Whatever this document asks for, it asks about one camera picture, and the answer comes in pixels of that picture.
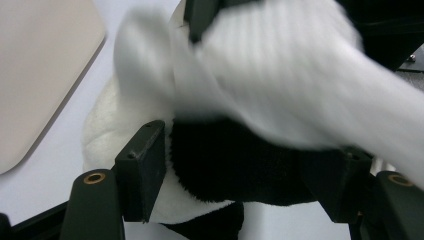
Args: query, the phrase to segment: metal grommet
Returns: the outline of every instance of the metal grommet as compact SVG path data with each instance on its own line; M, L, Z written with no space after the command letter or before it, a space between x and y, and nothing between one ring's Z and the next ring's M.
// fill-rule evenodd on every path
M404 186L404 187L414 186L414 184L412 182L410 182L408 179L406 179L405 177L398 175L398 174L392 174L388 178L393 183L396 183L396 184Z
M85 184L96 184L103 181L106 178L104 173L92 173L84 178Z

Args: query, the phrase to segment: plush toy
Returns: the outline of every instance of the plush toy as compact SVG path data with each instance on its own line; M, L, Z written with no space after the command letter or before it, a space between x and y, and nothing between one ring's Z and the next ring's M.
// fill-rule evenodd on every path
M84 168L111 168L141 125L165 121L150 221L189 239L237 239L241 202L313 201L299 149L356 145L424 187L424 96L361 52L333 0L222 10L196 46L159 10L134 9L114 62L86 121Z

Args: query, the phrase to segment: black fabric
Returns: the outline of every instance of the black fabric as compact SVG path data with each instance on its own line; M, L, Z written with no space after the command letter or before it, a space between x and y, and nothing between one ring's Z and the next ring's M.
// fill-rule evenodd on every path
M237 240L243 221L243 204L233 203L191 221L164 226L190 240Z
M295 150L274 146L232 120L174 121L171 138L180 183L200 200L283 206L315 200L300 178Z

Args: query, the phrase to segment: white fluffy fabric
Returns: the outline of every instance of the white fluffy fabric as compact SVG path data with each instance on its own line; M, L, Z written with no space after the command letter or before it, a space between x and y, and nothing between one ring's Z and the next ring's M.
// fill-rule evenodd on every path
M110 168L148 121L164 120L169 135L176 114L190 121L226 115L281 146L357 145L423 188L424 95L358 43L333 0L222 10L195 48L159 10L133 10L117 36L116 76L87 119L85 169ZM168 159L151 220L183 222L229 203L194 199Z

